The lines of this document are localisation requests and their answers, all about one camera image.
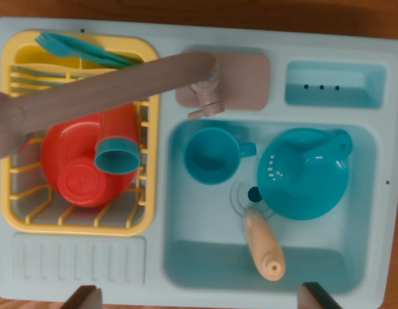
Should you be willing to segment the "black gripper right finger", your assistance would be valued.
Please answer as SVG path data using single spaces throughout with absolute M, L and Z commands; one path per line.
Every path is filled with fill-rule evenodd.
M 303 283 L 297 290 L 297 309 L 341 309 L 317 282 Z

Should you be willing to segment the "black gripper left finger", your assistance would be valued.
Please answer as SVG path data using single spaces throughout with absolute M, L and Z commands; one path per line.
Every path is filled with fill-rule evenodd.
M 102 309 L 102 289 L 95 285 L 80 286 L 64 303 L 64 309 Z

